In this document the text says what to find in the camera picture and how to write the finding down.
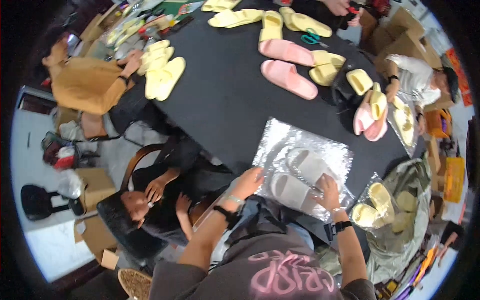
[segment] packaging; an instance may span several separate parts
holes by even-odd
[[[96,204],[115,193],[112,179],[102,168],[78,168],[75,170],[83,182],[80,201],[86,212],[95,211]]]
[[[292,167],[289,167],[287,157],[292,150],[297,148],[307,148],[323,159],[329,170],[337,176],[338,181],[343,183],[343,189],[340,193],[340,204],[344,208],[349,208],[353,204],[354,197],[346,188],[345,181],[350,171],[353,153],[348,150],[345,144],[304,131],[274,118],[270,118],[267,121],[257,153],[253,159],[253,165],[264,168],[265,176],[265,181],[256,194],[268,199],[275,199],[271,191],[271,182],[273,176],[279,173],[287,173],[310,186],[304,178],[294,172]],[[312,188],[311,191],[316,196],[322,197],[322,191],[319,189]],[[289,207],[324,222],[329,221],[330,213],[325,208],[314,200],[307,204],[305,202],[307,201],[302,201],[299,204],[297,199],[292,199],[292,205]],[[308,208],[301,210],[298,209],[300,206]]]

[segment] woman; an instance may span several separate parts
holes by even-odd
[[[338,289],[332,276],[320,268],[313,250],[288,228],[279,233],[273,223],[256,224],[257,235],[232,243],[223,261],[208,273],[210,256],[224,230],[233,225],[236,212],[263,182],[261,168],[243,173],[193,234],[178,263],[159,262],[154,270],[150,299],[366,299],[374,300],[365,261],[353,227],[338,233],[343,283]],[[323,175],[324,198],[320,205],[336,223],[348,221],[340,208],[333,178]]]

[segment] pink slipper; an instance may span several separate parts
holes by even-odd
[[[284,39],[274,38],[263,41],[258,45],[258,51],[276,60],[291,61],[307,67],[315,64],[310,50]]]
[[[366,131],[375,122],[372,115],[372,107],[368,103],[371,94],[372,93],[369,90],[353,117],[353,132],[356,135],[360,135],[362,132]]]
[[[266,60],[260,67],[263,76],[273,84],[290,91],[304,99],[317,97],[317,87],[297,73],[295,65],[281,60]]]
[[[388,106],[385,107],[385,110],[383,112],[383,115],[375,121],[365,132],[363,133],[365,135],[365,138],[371,142],[376,142],[382,138],[385,133],[387,132],[388,125],[386,122],[386,116],[388,113]]]

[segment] black table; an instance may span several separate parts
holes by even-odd
[[[279,6],[266,0],[243,0],[235,10],[244,8],[278,11]],[[198,10],[193,16],[195,20],[167,37],[175,47],[174,57],[186,59],[186,70],[167,100],[153,102],[231,170],[241,173],[250,167],[269,117],[347,144],[354,152],[347,187],[355,196],[374,172],[383,177],[388,169],[408,159],[392,128],[374,143],[356,136],[352,129],[355,110],[338,114],[339,109],[325,101],[331,95],[329,88],[318,86],[317,98],[305,100],[267,81],[260,65],[269,58],[257,49],[262,22],[213,28],[207,20],[214,13]],[[284,39],[310,50],[324,50],[303,43],[301,35],[283,27]],[[346,57],[374,82],[380,81],[375,67],[354,46],[336,35],[322,41],[330,46],[329,52]],[[297,70],[310,79],[310,67],[297,65]],[[421,139],[415,156],[420,156],[423,149]],[[305,215],[298,216],[298,222],[325,240],[322,222]]]

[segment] clear plastic bag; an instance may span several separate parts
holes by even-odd
[[[272,179],[278,176],[278,174],[286,174],[310,186],[311,190],[309,192],[312,192],[312,194],[322,196],[322,191],[312,188],[311,181],[309,182],[306,178],[303,178],[295,170],[291,160],[288,159],[289,153],[299,148],[312,151],[312,154],[321,157],[327,164],[331,173],[336,175],[335,179],[337,182],[341,183],[340,203],[342,207],[349,208],[354,202],[354,196],[345,186],[353,159],[353,153],[349,151],[348,146],[304,131],[274,118],[270,118],[267,121],[257,153],[253,159],[255,166],[264,168],[265,175],[265,181],[256,194],[268,199],[276,199],[275,193],[271,188]],[[310,201],[307,204],[307,201],[303,203],[302,201],[303,199],[292,199],[291,204],[282,204],[324,222],[330,221],[330,213],[325,208],[314,201]]]

